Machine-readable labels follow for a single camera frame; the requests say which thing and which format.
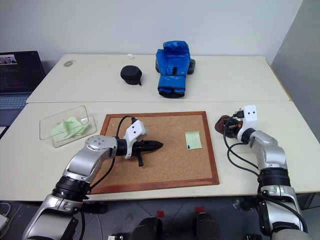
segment laptop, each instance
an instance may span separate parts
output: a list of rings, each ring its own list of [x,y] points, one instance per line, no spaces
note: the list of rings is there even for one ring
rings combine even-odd
[[[46,76],[37,51],[0,52],[0,126],[10,126]]]

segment clear plastic container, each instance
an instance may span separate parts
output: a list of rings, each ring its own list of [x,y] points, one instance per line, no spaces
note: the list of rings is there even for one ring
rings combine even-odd
[[[43,118],[40,139],[58,148],[97,131],[95,120],[88,116],[85,106],[78,106]]]

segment small gray object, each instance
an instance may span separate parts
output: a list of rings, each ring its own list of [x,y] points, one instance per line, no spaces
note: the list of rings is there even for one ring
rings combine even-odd
[[[64,64],[63,64],[63,66],[65,66],[65,67],[70,67],[72,64],[73,64],[74,62],[73,61],[66,61]]]

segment laptop screen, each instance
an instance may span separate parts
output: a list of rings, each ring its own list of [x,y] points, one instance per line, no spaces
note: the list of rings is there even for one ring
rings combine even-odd
[[[0,93],[32,92],[46,76],[37,51],[0,52]]]

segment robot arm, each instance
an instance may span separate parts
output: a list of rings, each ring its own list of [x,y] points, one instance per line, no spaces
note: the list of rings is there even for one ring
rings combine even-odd
[[[78,224],[73,214],[82,207],[83,200],[89,199],[87,195],[91,192],[90,184],[102,162],[115,156],[127,157],[127,153],[130,157],[140,156],[140,152],[154,151],[163,146],[157,141],[137,142],[146,133],[145,125],[136,120],[127,129],[124,139],[103,135],[89,137],[84,147],[70,160],[52,193],[45,198],[31,219],[22,239],[72,239]]]
[[[276,139],[255,130],[257,120],[256,106],[248,105],[232,117],[222,116],[215,129],[248,144],[257,158],[259,187],[253,207],[259,214],[261,232],[272,240],[311,240],[290,184],[285,151]]]

